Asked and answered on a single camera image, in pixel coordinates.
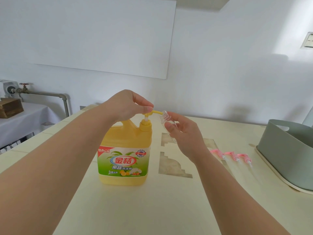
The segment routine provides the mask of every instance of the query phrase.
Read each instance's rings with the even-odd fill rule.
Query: white appliance
[[[18,98],[14,94],[14,90],[18,88],[18,82],[0,79],[0,98]]]

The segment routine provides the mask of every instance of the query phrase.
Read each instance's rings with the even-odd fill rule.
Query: white wall
[[[313,0],[231,0],[216,13],[178,9],[166,80],[24,63],[27,30],[18,19],[27,18],[20,16],[27,0],[10,3],[0,3],[0,79],[67,93],[72,112],[125,88],[158,110],[240,122],[302,122],[313,105],[313,49],[300,49],[313,31]],[[25,98],[64,115],[60,99]]]

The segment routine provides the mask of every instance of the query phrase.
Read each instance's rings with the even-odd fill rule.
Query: sunlight on wall
[[[313,49],[301,48],[310,31],[313,31],[313,0],[296,0],[282,28],[274,53],[287,55],[293,61],[311,62]]]

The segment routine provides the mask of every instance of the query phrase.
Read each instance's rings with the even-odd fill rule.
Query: left arm
[[[1,173],[0,233],[52,234],[109,128],[152,109],[143,97],[123,90]]]

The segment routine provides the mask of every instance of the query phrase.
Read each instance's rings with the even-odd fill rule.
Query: light switch
[[[310,47],[313,48],[313,33],[310,33],[307,36],[306,41],[304,42],[304,47]]]

